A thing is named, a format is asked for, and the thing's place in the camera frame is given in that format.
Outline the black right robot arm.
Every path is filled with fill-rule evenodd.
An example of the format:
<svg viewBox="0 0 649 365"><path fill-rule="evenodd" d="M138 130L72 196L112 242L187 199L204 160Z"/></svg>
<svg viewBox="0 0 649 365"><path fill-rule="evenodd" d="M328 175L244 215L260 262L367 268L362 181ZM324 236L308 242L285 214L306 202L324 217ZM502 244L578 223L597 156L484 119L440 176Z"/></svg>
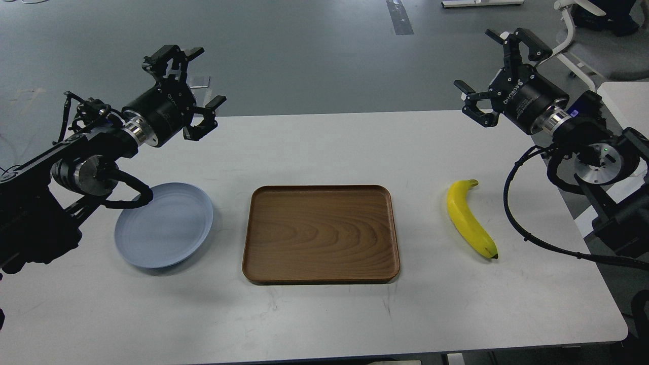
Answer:
<svg viewBox="0 0 649 365"><path fill-rule="evenodd" d="M545 132L552 138L546 147L530 148L515 163L503 189L505 213L510 224L523 236L549 251L560 252L594 263L647 270L640 255L647 253L647 180L626 198L616 202L604 187L626 178L647 161L647 138L633 128L612 133L602 117L602 97L586 91L569 105L569 96L538 73L538 64L550 58L549 46L526 28L513 33L485 34L503 48L503 67L488 90L477 92L462 80L454 85L464 94L462 112L482 127L494 127L505 116L522 132ZM529 63L522 60L520 44L528 48ZM535 154L549 160L547 178L559 189L586 196L594 208L593 233L614 256L568 251L547 243L526 231L513 217L509 189L518 169Z"/></svg>

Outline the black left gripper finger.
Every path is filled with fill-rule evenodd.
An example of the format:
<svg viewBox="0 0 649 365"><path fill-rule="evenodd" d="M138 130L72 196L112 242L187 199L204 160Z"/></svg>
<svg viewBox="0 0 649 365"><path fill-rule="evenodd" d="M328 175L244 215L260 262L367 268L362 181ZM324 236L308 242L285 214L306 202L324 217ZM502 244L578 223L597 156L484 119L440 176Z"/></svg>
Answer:
<svg viewBox="0 0 649 365"><path fill-rule="evenodd" d="M142 69L153 77L155 86L170 82L187 86L188 65L204 51L204 48L185 50L177 45L164 45L153 55L143 58Z"/></svg>
<svg viewBox="0 0 649 365"><path fill-rule="evenodd" d="M188 122L185 123L183 127L184 139L190 141L199 141L214 129L216 129L218 127L218 122L216 120L216 111L226 101L227 97L225 95L217 95L203 107L188 107L188 113L190 114L190 117L193 117L195 114L199 114L200 116L202 116L202 120L197 125L192 125L192 120L188 120Z"/></svg>

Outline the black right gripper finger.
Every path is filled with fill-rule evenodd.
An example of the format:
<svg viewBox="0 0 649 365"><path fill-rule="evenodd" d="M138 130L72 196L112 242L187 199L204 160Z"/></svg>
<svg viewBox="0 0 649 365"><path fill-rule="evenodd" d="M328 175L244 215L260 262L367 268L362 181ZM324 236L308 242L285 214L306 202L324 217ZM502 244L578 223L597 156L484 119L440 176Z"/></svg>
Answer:
<svg viewBox="0 0 649 365"><path fill-rule="evenodd" d="M462 80L455 80L454 86L458 88L464 96L464 107L462 113L477 122L485 128L495 127L500 116L499 112L485 113L478 107L479 101L495 99L499 96L498 91L489 90L485 92L476 92L468 83Z"/></svg>
<svg viewBox="0 0 649 365"><path fill-rule="evenodd" d="M552 55L552 49L528 28L516 28L513 32L496 34L493 30L485 30L485 35L501 44L503 49L503 69L515 69L525 65L521 56L521 44L528 53L529 66L536 68Z"/></svg>

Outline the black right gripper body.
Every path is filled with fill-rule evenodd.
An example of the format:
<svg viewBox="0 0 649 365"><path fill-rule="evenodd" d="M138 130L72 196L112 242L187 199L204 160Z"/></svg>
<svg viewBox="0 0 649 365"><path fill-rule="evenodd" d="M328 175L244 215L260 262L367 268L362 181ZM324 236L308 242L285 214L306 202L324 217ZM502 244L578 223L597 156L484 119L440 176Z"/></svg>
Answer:
<svg viewBox="0 0 649 365"><path fill-rule="evenodd" d="M530 64L515 71L501 69L489 85L496 93L491 99L493 110L505 115L521 131L534 135L542 129L537 119L550 107L566 107L569 96Z"/></svg>

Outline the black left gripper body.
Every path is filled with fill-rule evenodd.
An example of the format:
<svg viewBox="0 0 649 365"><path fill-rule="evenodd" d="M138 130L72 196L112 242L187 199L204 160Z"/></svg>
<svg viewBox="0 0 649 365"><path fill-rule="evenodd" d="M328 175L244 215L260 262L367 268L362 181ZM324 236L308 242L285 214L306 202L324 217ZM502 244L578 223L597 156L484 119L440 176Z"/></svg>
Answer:
<svg viewBox="0 0 649 365"><path fill-rule="evenodd" d="M156 85L124 106L121 113L128 119L144 120L146 143L159 148L190 124L195 104L188 85Z"/></svg>

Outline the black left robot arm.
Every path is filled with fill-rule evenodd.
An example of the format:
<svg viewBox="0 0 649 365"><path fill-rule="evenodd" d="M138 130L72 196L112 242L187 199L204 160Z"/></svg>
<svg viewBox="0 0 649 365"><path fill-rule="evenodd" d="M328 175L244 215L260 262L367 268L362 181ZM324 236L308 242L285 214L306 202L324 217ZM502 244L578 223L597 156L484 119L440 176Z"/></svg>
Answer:
<svg viewBox="0 0 649 365"><path fill-rule="evenodd" d="M188 85L188 65L202 53L164 45L146 56L141 66L155 83L121 110L65 93L58 140L3 171L3 273L49 264L77 248L81 224L100 206L135 209L153 200L153 190L117 161L134 157L143 144L162 147L178 132L198 141L218 126L216 112L227 98L218 95L200 106Z"/></svg>

